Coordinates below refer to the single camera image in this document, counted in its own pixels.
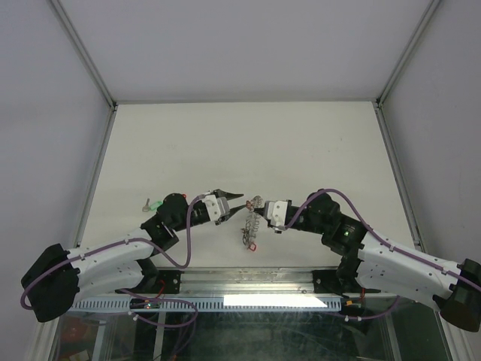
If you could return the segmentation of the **aluminium mounting rail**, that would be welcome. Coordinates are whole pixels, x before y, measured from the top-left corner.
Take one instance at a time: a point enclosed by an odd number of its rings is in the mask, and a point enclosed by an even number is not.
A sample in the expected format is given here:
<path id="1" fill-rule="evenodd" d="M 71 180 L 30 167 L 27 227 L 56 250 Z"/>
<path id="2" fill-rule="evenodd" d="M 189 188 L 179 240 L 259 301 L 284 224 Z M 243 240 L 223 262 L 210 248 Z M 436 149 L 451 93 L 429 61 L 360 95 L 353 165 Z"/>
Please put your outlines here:
<path id="1" fill-rule="evenodd" d="M 64 296 L 68 305 L 79 299 L 97 296 L 137 286 L 144 277 L 156 272 L 157 269 L 148 259 L 130 262 L 117 267 L 100 269 L 97 264 L 89 275 L 80 271 L 72 264 L 64 265 L 38 283 L 43 292 L 66 293 Z M 389 271 L 381 265 L 368 265 L 361 262 L 356 280 L 365 288 L 377 289 L 380 292 L 394 293 L 401 297 L 414 299 L 417 302 L 431 302 L 436 298 L 448 299 L 454 290 L 455 280 L 437 270 L 409 269 L 404 274 L 402 270 Z M 268 283 L 284 282 L 280 270 L 267 272 L 252 269 L 240 271 L 205 271 L 197 273 L 198 280 L 207 282 L 231 281 L 234 284 L 260 283 L 266 287 Z M 294 276 L 312 283 L 310 272 L 296 272 Z"/>

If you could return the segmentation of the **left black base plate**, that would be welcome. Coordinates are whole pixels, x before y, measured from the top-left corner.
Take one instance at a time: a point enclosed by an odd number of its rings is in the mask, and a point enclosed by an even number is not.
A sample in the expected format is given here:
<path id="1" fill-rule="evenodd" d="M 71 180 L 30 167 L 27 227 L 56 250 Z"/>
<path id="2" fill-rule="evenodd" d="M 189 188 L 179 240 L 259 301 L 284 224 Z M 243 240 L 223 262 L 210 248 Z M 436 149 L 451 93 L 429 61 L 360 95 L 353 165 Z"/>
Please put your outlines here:
<path id="1" fill-rule="evenodd" d="M 135 287 L 127 288 L 131 293 L 155 295 L 177 295 L 180 292 L 182 271 L 160 269 L 142 279 Z"/>

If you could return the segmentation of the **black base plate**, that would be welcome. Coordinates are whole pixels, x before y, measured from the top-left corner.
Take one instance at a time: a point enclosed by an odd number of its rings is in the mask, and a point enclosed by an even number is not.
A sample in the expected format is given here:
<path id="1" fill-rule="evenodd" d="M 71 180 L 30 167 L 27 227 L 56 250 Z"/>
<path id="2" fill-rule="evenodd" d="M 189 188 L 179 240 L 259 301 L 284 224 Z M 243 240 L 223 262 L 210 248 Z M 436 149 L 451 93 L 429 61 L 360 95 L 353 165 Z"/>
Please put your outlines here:
<path id="1" fill-rule="evenodd" d="M 343 298 L 366 293 L 377 294 L 380 290 L 362 287 L 356 277 L 358 272 L 341 272 L 338 269 L 315 269 L 310 272 L 314 293 L 333 293 Z"/>
<path id="2" fill-rule="evenodd" d="M 142 279 L 135 287 L 127 288 L 131 293 L 155 295 L 177 295 L 180 292 L 182 271 L 160 269 Z"/>

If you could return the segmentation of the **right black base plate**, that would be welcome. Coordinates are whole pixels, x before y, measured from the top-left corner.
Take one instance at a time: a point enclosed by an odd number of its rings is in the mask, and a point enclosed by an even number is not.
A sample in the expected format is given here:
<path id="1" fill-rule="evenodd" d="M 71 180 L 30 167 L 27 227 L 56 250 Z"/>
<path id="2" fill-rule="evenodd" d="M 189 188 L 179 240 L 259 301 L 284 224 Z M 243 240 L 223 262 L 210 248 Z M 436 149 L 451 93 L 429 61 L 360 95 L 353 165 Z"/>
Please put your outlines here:
<path id="1" fill-rule="evenodd" d="M 366 293 L 377 294 L 380 290 L 362 287 L 356 277 L 358 272 L 341 272 L 338 269 L 315 269 L 310 272 L 314 293 L 333 293 L 343 298 Z"/>

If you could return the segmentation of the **right aluminium frame post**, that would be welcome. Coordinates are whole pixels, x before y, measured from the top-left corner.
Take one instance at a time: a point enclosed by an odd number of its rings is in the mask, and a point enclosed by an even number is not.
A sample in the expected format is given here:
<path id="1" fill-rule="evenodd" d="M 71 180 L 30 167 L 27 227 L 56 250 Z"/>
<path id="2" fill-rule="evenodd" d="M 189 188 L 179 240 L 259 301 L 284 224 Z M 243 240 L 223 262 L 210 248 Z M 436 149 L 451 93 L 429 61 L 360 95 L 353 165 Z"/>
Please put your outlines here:
<path id="1" fill-rule="evenodd" d="M 414 28 L 413 33 L 411 34 L 398 61 L 396 62 L 395 67 L 389 75 L 385 86 L 383 87 L 382 91 L 376 99 L 376 103 L 379 107 L 381 107 L 382 104 L 386 101 L 392 90 L 395 88 L 397 82 L 400 80 L 404 69 L 407 67 L 409 61 L 412 59 L 414 53 L 416 52 L 416 48 L 422 41 L 422 37 L 424 36 L 431 21 L 434 19 L 439 7 L 442 4 L 443 1 L 441 0 L 430 0 L 428 6 L 423 11 L 419 22 L 416 24 L 416 27 Z"/>

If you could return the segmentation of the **left aluminium frame post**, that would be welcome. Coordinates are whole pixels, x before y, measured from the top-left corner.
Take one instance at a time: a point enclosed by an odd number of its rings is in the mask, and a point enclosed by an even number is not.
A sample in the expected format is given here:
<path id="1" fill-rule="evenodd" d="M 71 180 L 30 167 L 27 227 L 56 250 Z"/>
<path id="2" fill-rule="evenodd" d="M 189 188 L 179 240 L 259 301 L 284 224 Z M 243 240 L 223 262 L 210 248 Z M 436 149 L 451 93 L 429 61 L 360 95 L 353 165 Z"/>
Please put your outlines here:
<path id="1" fill-rule="evenodd" d="M 47 0 L 47 4 L 50 6 L 53 15 L 59 21 L 63 32 L 70 41 L 75 53 L 77 54 L 77 57 L 82 62 L 83 67 L 85 68 L 90 79 L 94 83 L 97 90 L 100 92 L 101 97 L 110 108 L 116 108 L 116 101 L 114 100 L 114 97 L 108 89 L 107 84 L 102 78 L 98 67 L 90 56 L 89 51 L 83 43 L 78 31 L 75 29 L 75 26 L 71 18 L 69 17 L 63 3 L 59 0 Z"/>

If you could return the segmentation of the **aluminium frame post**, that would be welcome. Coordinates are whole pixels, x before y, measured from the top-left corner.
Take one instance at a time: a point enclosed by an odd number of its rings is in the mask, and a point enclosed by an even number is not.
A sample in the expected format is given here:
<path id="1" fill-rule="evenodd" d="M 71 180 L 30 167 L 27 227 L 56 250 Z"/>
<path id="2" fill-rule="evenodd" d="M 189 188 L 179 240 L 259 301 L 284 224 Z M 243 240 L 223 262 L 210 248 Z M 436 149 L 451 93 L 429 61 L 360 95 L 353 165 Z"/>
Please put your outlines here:
<path id="1" fill-rule="evenodd" d="M 439 7 L 442 4 L 443 1 L 441 0 L 430 0 L 428 6 L 423 11 L 419 22 L 416 24 L 416 27 L 414 28 L 413 33 L 411 34 L 398 61 L 396 62 L 395 67 L 389 75 L 385 86 L 383 87 L 382 91 L 376 99 L 376 103 L 379 107 L 381 107 L 382 104 L 386 101 L 392 90 L 395 88 L 397 82 L 400 80 L 404 69 L 407 67 L 409 61 L 412 59 L 414 53 L 416 52 L 416 48 L 422 41 L 422 37 L 424 36 L 431 21 L 434 19 Z"/>
<path id="2" fill-rule="evenodd" d="M 75 53 L 77 54 L 77 57 L 82 62 L 83 67 L 85 68 L 90 79 L 94 83 L 97 90 L 100 92 L 101 97 L 110 108 L 116 108 L 116 101 L 114 100 L 114 97 L 108 89 L 107 84 L 102 78 L 98 67 L 90 56 L 89 51 L 83 43 L 78 31 L 75 29 L 75 26 L 71 18 L 69 17 L 63 3 L 59 0 L 47 0 L 47 4 L 50 6 L 53 15 L 59 21 L 63 32 L 70 41 Z"/>

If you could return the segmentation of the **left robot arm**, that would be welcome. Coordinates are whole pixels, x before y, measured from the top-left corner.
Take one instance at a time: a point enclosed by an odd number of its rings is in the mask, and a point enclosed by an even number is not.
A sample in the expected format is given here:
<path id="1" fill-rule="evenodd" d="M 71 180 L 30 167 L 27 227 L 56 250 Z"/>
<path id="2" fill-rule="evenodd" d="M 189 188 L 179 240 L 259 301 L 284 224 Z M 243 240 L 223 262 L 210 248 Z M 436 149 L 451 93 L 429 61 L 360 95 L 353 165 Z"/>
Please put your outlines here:
<path id="1" fill-rule="evenodd" d="M 38 322 L 46 323 L 89 297 L 120 290 L 149 292 L 158 280 L 152 257 L 161 254 L 174 267 L 187 268 L 191 244 L 186 245 L 184 263 L 167 255 L 179 241 L 178 232 L 184 231 L 191 238 L 194 226 L 224 223 L 242 210 L 228 204 L 237 198 L 236 193 L 220 189 L 202 193 L 192 201 L 182 193 L 171 193 L 151 218 L 115 241 L 71 249 L 52 244 L 21 278 L 20 305 L 32 311 Z"/>

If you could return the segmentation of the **green tag loose key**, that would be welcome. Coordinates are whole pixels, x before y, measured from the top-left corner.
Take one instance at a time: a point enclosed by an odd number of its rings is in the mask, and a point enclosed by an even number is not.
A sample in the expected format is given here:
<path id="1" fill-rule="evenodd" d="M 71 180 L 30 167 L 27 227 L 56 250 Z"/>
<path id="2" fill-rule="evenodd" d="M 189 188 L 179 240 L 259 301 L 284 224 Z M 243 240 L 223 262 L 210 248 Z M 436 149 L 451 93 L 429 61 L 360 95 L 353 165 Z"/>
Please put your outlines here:
<path id="1" fill-rule="evenodd" d="M 147 198 L 145 205 L 142 207 L 142 211 L 147 213 L 151 211 L 156 211 L 158 207 L 162 205 L 163 201 L 151 202 L 150 198 Z"/>

